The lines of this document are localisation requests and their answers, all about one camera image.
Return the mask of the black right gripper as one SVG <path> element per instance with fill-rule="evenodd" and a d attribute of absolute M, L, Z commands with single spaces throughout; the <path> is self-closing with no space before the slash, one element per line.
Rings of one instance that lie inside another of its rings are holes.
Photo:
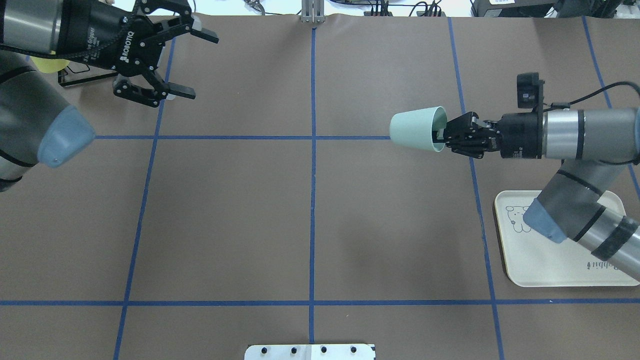
<path fill-rule="evenodd" d="M 482 159 L 487 152 L 499 152 L 502 158 L 540 159 L 542 157 L 542 117 L 538 112 L 512 112 L 498 121 L 479 120 L 476 112 L 466 112 L 449 120 L 443 138 L 471 140 L 448 141 L 453 153 Z"/>

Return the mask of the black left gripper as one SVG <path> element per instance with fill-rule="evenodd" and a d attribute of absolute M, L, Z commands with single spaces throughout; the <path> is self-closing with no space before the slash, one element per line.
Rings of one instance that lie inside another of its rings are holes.
<path fill-rule="evenodd" d="M 156 10 L 167 10 L 173 16 L 153 22 L 149 16 Z M 188 34 L 217 44 L 219 36 L 203 27 L 187 0 L 135 0 L 132 12 L 134 16 L 98 0 L 64 0 L 57 53 L 91 51 L 73 61 L 114 68 L 119 75 L 113 82 L 113 94 L 124 100 L 154 109 L 169 96 L 194 100 L 193 88 L 167 82 L 150 69 L 158 68 L 166 43 L 176 37 Z M 141 74 L 148 88 L 127 77 Z"/>

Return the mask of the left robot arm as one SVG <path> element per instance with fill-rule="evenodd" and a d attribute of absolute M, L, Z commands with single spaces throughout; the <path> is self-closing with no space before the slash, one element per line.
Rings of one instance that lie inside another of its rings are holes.
<path fill-rule="evenodd" d="M 114 71 L 115 96 L 156 108 L 169 95 L 196 96 L 194 89 L 158 75 L 167 41 L 183 34 L 219 41 L 187 0 L 137 0 L 131 10 L 100 0 L 3 0 L 0 10 L 2 192 L 38 164 L 62 166 L 96 136 L 28 59 Z"/>

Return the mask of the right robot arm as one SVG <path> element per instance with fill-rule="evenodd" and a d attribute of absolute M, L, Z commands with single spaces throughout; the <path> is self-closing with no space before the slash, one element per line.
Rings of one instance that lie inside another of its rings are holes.
<path fill-rule="evenodd" d="M 430 137 L 466 157 L 498 151 L 502 158 L 560 160 L 523 222 L 555 243 L 573 240 L 638 280 L 639 221 L 599 200 L 626 166 L 639 163 L 639 109 L 573 109 L 572 102 L 546 106 L 544 84 L 535 72 L 519 74 L 521 112 L 497 121 L 466 112 L 435 126 Z"/>

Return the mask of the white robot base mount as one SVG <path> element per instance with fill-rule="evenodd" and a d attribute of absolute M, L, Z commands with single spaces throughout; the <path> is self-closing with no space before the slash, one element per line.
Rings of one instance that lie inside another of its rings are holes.
<path fill-rule="evenodd" d="M 375 360 L 374 344 L 256 344 L 247 347 L 245 360 Z"/>

